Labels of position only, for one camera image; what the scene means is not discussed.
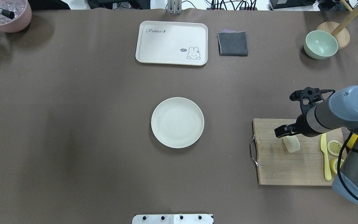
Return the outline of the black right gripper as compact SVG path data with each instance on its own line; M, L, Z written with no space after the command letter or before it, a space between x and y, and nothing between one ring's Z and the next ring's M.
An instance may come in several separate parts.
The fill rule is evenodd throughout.
M294 136L301 134L303 136L311 137L312 129L307 123L307 119L303 114L298 116L296 123L290 125L281 125L274 129L276 138L282 138L285 136Z

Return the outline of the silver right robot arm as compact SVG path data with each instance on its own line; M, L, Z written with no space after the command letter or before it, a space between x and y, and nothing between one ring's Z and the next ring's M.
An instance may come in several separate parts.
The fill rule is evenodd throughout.
M276 128L277 138L297 134L315 137L342 127L358 136L358 86L338 92L307 87L294 91L289 98L300 102L302 114L294 124ZM340 167L332 189L358 204L358 137Z

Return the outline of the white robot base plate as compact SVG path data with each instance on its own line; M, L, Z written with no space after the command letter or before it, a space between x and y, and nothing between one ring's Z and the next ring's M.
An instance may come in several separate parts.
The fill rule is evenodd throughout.
M212 214L138 214L132 224L214 224Z

